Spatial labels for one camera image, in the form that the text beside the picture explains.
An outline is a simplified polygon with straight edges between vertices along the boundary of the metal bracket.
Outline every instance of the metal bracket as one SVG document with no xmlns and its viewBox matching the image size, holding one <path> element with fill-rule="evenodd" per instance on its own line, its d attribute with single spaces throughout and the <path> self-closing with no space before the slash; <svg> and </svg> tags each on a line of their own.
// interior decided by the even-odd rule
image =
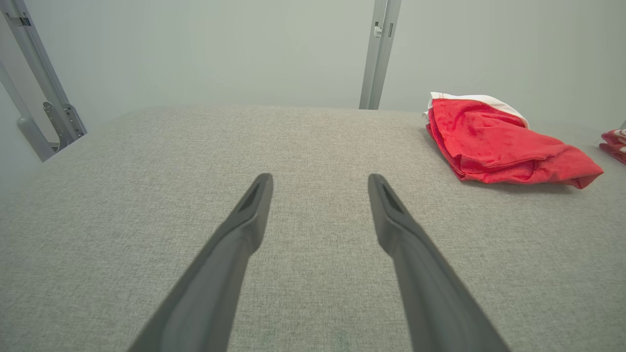
<svg viewBox="0 0 626 352">
<path fill-rule="evenodd" d="M 28 19 L 28 17 L 10 17 L 9 14 L 6 14 L 6 16 L 9 24 L 12 24 L 13 26 L 21 27 L 31 25 L 31 20 Z"/>
<path fill-rule="evenodd" d="M 374 36 L 377 37 L 377 38 L 380 38 L 381 35 L 382 35 L 382 25 L 380 27 L 379 26 L 374 26 Z"/>
<path fill-rule="evenodd" d="M 69 104 L 68 97 L 54 72 L 24 0 L 0 0 L 0 10 L 7 21 L 12 24 L 11 32 L 46 97 L 44 111 L 53 122 L 57 134 L 63 134 L 63 140 L 59 145 L 59 150 L 61 150 L 67 144 L 85 135 L 87 133 L 85 126 L 74 107 Z M 59 115 L 54 110 L 55 107 L 56 109 L 63 108 L 65 113 Z"/>
<path fill-rule="evenodd" d="M 56 150 L 58 152 L 59 150 L 67 147 L 68 144 L 70 144 L 72 141 L 69 140 L 69 136 L 64 129 L 61 116 L 56 111 L 54 106 L 46 101 L 45 103 L 43 103 L 43 111 L 46 112 L 46 115 L 50 119 L 50 122 L 52 123 L 52 126 L 56 131 L 56 134 L 59 136 L 59 147 Z"/>
<path fill-rule="evenodd" d="M 71 104 L 65 103 L 63 104 L 63 110 L 65 110 L 65 114 L 68 116 L 69 122 L 74 128 L 74 132 L 78 135 L 78 138 L 85 135 L 85 130 L 83 126 L 81 126 L 80 119 L 76 114 L 76 109 Z"/>
</svg>

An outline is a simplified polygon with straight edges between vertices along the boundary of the textured tabletop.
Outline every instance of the textured tabletop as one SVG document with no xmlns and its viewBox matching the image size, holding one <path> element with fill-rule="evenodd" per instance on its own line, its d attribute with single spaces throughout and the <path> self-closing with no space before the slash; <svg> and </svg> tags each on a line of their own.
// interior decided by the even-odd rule
<svg viewBox="0 0 626 352">
<path fill-rule="evenodd" d="M 626 167 L 461 183 L 417 113 L 154 108 L 42 164 L 0 205 L 0 351 L 124 351 L 253 179 L 274 175 L 231 351 L 409 351 L 367 176 L 383 174 L 513 351 L 626 349 Z"/>
</svg>

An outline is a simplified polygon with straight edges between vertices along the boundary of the metal frame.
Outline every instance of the metal frame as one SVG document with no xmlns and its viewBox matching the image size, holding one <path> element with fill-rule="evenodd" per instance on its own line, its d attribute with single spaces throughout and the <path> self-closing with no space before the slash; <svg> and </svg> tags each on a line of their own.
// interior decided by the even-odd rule
<svg viewBox="0 0 626 352">
<path fill-rule="evenodd" d="M 44 110 L 59 135 L 59 148 L 69 145 L 87 133 L 76 109 L 69 103 L 68 97 L 54 72 L 52 63 L 37 33 L 33 20 L 28 13 L 24 0 L 0 0 L 0 9 L 9 23 L 11 32 L 33 71 L 44 96 Z"/>
<path fill-rule="evenodd" d="M 401 3 L 402 0 L 376 0 L 374 3 L 360 109 L 377 110 L 380 105 Z"/>
<path fill-rule="evenodd" d="M 46 161 L 54 155 L 54 150 L 46 140 L 46 137 L 44 137 L 43 133 L 41 133 L 37 123 L 33 120 L 33 116 L 30 111 L 28 111 L 24 100 L 22 100 L 22 97 L 19 95 L 18 89 L 15 87 L 13 80 L 1 62 L 0 83 L 4 86 L 4 89 L 9 94 L 9 97 L 21 115 L 17 121 L 19 129 L 22 131 L 24 137 L 26 137 L 26 140 L 30 143 L 35 153 L 37 153 L 39 159 L 41 159 L 42 162 Z"/>
</svg>

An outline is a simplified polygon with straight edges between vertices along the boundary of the gray table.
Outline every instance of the gray table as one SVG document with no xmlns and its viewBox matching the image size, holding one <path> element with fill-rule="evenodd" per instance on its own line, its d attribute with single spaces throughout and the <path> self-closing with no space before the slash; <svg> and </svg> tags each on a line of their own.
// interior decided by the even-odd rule
<svg viewBox="0 0 626 352">
<path fill-rule="evenodd" d="M 531 127 L 605 174 L 461 183 L 417 113 L 154 108 L 87 134 L 0 205 L 0 351 L 124 351 L 262 172 L 275 189 L 232 351 L 407 351 L 367 176 L 383 174 L 513 351 L 624 351 L 626 167 L 596 132 Z"/>
</svg>

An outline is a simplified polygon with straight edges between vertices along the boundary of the red cloth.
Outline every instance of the red cloth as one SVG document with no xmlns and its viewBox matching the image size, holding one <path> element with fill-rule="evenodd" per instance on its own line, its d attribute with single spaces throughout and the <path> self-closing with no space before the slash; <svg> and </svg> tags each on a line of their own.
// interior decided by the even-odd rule
<svg viewBox="0 0 626 352">
<path fill-rule="evenodd" d="M 529 130 L 517 111 L 495 98 L 432 95 L 426 128 L 461 181 L 582 189 L 603 173 L 579 149 Z"/>
<path fill-rule="evenodd" d="M 602 139 L 606 143 L 600 144 L 600 148 L 626 165 L 626 130 L 612 130 L 603 133 Z"/>
</svg>

